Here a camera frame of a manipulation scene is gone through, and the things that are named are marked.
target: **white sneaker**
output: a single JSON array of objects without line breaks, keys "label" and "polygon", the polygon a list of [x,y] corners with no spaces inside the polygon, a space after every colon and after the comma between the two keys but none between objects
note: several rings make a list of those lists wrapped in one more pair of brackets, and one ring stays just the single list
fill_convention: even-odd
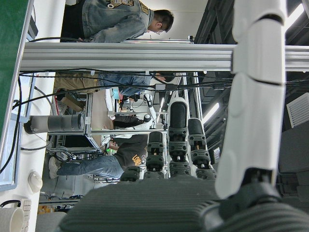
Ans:
[{"label": "white sneaker", "polygon": [[48,168],[49,168],[49,177],[51,179],[56,178],[58,176],[57,171],[60,168],[60,165],[57,165],[57,160],[55,159],[55,157],[51,157],[49,159]]}]

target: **green object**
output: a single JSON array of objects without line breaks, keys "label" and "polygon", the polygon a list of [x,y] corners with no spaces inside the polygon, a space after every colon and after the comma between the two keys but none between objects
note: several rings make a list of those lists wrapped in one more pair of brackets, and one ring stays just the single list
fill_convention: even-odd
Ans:
[{"label": "green object", "polygon": [[28,0],[4,0],[0,7],[0,134],[3,131]]}]

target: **ceiling light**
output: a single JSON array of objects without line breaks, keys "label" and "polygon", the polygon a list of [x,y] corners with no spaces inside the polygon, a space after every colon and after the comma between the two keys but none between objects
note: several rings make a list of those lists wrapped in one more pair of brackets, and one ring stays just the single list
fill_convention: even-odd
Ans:
[{"label": "ceiling light", "polygon": [[304,12],[303,4],[299,4],[285,21],[284,28],[286,31],[301,16],[303,12]]},{"label": "ceiling light", "polygon": [[206,116],[203,118],[202,123],[206,123],[208,121],[208,119],[211,118],[211,116],[213,116],[214,113],[216,113],[216,111],[219,109],[219,103],[216,103],[211,110],[209,110],[209,112],[206,114]]}]

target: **wall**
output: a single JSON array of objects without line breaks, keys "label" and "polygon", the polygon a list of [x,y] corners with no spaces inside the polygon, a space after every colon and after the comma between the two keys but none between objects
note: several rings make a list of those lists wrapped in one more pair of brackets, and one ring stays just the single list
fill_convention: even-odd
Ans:
[{"label": "wall", "polygon": [[157,35],[153,32],[145,33],[143,39],[181,39],[188,35],[195,36],[201,22],[208,0],[141,0],[152,10],[167,9],[174,13],[175,19],[168,33]]}]

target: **air vent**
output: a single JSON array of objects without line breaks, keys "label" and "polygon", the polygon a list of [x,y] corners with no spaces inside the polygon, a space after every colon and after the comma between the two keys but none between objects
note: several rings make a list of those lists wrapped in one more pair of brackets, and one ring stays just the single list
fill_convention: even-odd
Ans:
[{"label": "air vent", "polygon": [[309,120],[309,93],[301,95],[294,101],[286,105],[291,121],[291,126],[296,127],[299,124]]},{"label": "air vent", "polygon": [[217,163],[220,160],[220,148],[217,147],[216,149],[213,150],[214,154],[214,162]]}]

